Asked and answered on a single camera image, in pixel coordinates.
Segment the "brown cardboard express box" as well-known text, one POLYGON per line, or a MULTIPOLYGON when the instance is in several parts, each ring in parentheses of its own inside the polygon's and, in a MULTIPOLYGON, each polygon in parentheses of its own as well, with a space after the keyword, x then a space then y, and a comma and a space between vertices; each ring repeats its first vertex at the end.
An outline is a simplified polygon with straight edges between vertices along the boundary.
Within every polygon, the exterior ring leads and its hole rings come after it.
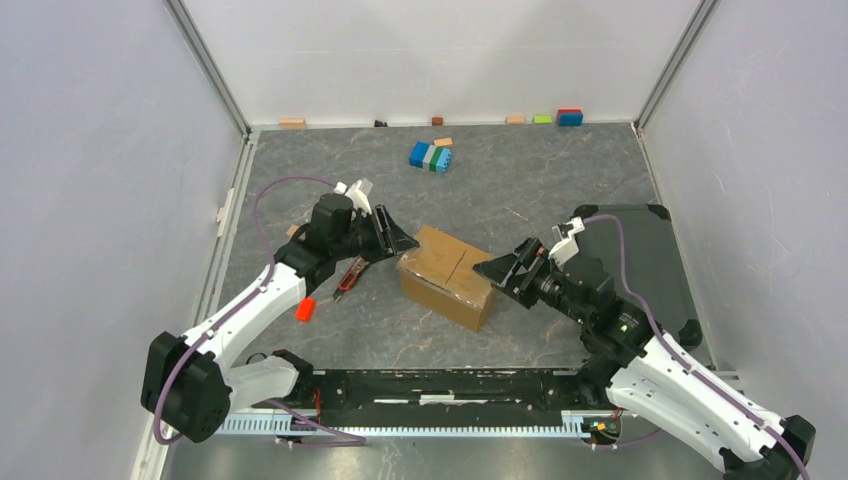
POLYGON ((497 291, 473 267, 493 256, 430 225, 422 226, 415 239, 419 247, 404 253, 397 264, 404 295, 479 332, 497 291))

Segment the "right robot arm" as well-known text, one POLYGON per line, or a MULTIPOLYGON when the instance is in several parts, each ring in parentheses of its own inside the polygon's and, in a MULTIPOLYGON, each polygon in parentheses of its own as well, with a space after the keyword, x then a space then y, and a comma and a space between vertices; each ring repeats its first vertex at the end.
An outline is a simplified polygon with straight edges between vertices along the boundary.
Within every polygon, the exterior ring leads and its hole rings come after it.
POLYGON ((557 264, 529 237, 474 265, 526 308, 542 302, 576 321, 590 359, 580 400, 634 413, 680 440, 726 479, 807 479, 816 431, 803 417, 756 404, 695 360, 653 319, 645 301, 620 296, 602 262, 577 253, 557 264))

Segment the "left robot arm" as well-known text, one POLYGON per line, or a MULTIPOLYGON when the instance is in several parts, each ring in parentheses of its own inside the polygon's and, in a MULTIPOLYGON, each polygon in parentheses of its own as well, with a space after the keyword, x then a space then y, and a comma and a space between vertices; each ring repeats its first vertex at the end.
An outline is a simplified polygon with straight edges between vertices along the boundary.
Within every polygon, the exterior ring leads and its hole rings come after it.
POLYGON ((207 440, 238 410, 271 399, 306 405, 313 379, 277 355, 237 366, 237 357, 275 319, 334 275, 341 260, 378 263, 418 247, 382 205, 328 193, 309 222, 274 251, 260 276, 221 310, 181 335, 162 332, 150 343, 141 404, 175 438, 207 440))

